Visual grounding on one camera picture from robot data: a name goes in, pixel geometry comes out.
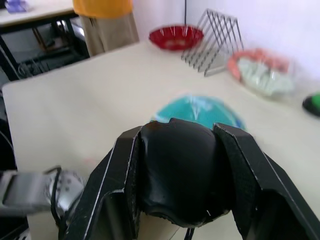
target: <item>desk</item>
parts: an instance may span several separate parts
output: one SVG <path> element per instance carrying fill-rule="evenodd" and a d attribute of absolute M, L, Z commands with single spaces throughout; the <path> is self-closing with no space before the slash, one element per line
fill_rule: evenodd
<path fill-rule="evenodd" d="M 254 95 L 227 72 L 203 77 L 180 55 L 149 42 L 5 85 L 17 167 L 44 171 L 62 165 L 87 177 L 122 132 L 146 124 L 163 105 L 190 93 L 217 97 L 235 110 L 320 218 L 319 120 L 300 106 Z M 33 240 L 57 240 L 56 234 L 48 239 L 48 233 L 57 232 L 50 213 L 30 216 L 28 221 Z M 177 227 L 158 221 L 161 225 L 149 231 L 162 235 L 149 240 L 169 239 Z M 231 214 L 197 229 L 194 236 L 194 240 L 241 239 Z"/>
<path fill-rule="evenodd" d="M 7 56 L 6 58 L 0 51 L 0 63 L 10 81 L 19 79 L 15 72 L 18 63 L 1 35 L 64 20 L 69 33 L 74 37 L 70 18 L 77 14 L 74 12 L 72 0 L 31 0 L 28 3 L 31 6 L 30 12 L 10 14 L 6 9 L 0 10 L 0 46 Z"/>

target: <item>teal bowl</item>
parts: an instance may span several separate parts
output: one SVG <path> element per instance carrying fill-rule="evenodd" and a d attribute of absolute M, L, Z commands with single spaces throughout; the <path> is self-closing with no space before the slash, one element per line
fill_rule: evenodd
<path fill-rule="evenodd" d="M 245 130 L 237 114 L 222 101 L 206 96 L 184 96 L 158 111 L 152 120 L 168 123 L 171 118 L 201 124 L 209 129 L 215 123 L 222 123 Z"/>

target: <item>white table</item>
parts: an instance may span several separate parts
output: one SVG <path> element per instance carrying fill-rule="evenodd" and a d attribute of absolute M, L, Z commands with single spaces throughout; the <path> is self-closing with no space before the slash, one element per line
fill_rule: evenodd
<path fill-rule="evenodd" d="M 0 10 L 0 46 L 8 58 L 7 60 L 0 52 L 0 63 L 10 81 L 18 79 L 15 73 L 18 64 L 1 35 L 64 20 L 70 34 L 74 37 L 70 18 L 77 15 L 74 12 L 72 0 L 28 0 L 27 2 L 31 8 L 29 12 L 10 14 L 6 9 Z"/>
<path fill-rule="evenodd" d="M 220 98 L 234 109 L 320 217 L 320 121 L 295 103 L 254 95 L 226 72 L 203 77 L 179 55 L 149 42 L 4 86 L 17 167 L 44 171 L 62 165 L 87 177 L 123 131 L 147 123 L 163 105 L 189 93 Z M 150 219 L 160 226 L 143 221 L 141 239 L 169 239 L 177 230 Z M 50 213 L 28 220 L 33 240 L 49 240 L 48 233 L 57 232 Z M 180 229 L 173 240 L 184 234 Z M 197 229 L 194 239 L 209 236 L 241 239 L 231 214 Z"/>

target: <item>person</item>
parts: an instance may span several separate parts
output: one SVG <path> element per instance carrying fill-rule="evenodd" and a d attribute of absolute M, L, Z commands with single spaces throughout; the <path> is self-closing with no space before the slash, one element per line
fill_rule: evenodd
<path fill-rule="evenodd" d="M 132 0 L 73 0 L 90 57 L 139 41 Z"/>

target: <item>metal rack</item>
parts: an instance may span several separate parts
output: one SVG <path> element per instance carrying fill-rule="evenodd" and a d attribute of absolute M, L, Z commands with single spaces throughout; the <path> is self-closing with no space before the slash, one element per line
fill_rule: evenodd
<path fill-rule="evenodd" d="M 225 70 L 229 57 L 244 49 L 236 17 L 206 9 L 197 27 L 203 31 L 203 41 L 185 50 L 181 59 L 205 77 Z"/>

